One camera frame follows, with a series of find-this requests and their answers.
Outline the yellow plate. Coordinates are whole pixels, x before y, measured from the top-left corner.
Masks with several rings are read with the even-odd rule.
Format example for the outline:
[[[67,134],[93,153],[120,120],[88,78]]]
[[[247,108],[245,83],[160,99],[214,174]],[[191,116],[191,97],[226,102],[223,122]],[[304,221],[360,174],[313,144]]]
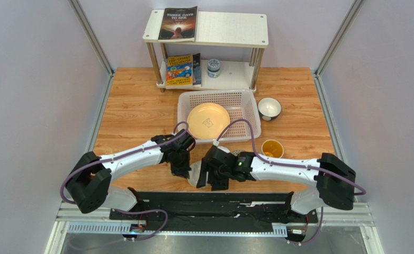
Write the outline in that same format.
[[[199,139],[216,139],[230,124],[228,111],[216,103],[203,103],[193,108],[187,117],[189,133]]]

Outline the white plastic basket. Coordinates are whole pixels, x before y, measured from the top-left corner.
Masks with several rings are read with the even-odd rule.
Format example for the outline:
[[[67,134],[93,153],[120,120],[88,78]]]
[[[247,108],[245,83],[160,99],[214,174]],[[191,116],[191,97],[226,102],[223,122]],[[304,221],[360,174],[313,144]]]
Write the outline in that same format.
[[[187,121],[191,111],[204,103],[215,103],[222,106],[230,117],[230,122],[238,119],[247,120],[251,127],[245,122],[233,124],[220,138],[221,142],[244,142],[254,137],[259,137],[261,122],[254,94],[246,89],[233,90],[200,90],[184,92],[180,94],[177,104],[177,120]]]

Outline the white striped bowl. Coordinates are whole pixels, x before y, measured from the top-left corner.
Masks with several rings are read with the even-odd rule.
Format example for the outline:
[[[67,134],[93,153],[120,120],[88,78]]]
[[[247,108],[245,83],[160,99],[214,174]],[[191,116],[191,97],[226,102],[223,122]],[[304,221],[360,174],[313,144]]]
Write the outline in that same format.
[[[197,187],[197,183],[200,178],[201,165],[202,165],[201,161],[191,164],[190,165],[191,170],[188,172],[187,180],[195,188]]]

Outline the grey patterned bowl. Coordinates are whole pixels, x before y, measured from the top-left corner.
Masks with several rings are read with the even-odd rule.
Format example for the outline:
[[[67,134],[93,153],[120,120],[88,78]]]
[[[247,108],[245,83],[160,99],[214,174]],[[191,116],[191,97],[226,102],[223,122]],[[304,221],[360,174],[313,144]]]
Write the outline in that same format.
[[[246,152],[244,150],[235,150],[233,152],[231,152],[232,155],[234,155],[235,157],[239,157],[241,153]]]

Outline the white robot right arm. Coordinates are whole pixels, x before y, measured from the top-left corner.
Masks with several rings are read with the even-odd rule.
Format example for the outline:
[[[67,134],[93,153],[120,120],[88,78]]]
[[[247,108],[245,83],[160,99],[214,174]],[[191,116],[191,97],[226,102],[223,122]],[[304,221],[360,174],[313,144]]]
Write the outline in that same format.
[[[319,159],[294,160],[231,152],[222,146],[212,146],[188,173],[191,185],[210,186],[212,191],[228,190],[230,180],[281,180],[306,185],[307,189],[290,194],[285,201],[287,210],[300,215],[324,206],[352,210],[355,178],[355,171],[331,153],[323,153]]]

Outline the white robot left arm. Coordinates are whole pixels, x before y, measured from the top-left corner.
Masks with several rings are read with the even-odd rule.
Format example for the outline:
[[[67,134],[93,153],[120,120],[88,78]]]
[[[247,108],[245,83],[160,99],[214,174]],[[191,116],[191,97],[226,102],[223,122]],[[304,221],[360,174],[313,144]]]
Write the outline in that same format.
[[[176,134],[157,135],[140,146],[97,156],[90,151],[82,155],[62,183],[60,195],[75,204],[83,214],[98,208],[130,211],[137,198],[132,190],[111,184],[136,170],[167,163],[175,176],[187,176],[190,168],[190,148],[195,139],[184,129]]]

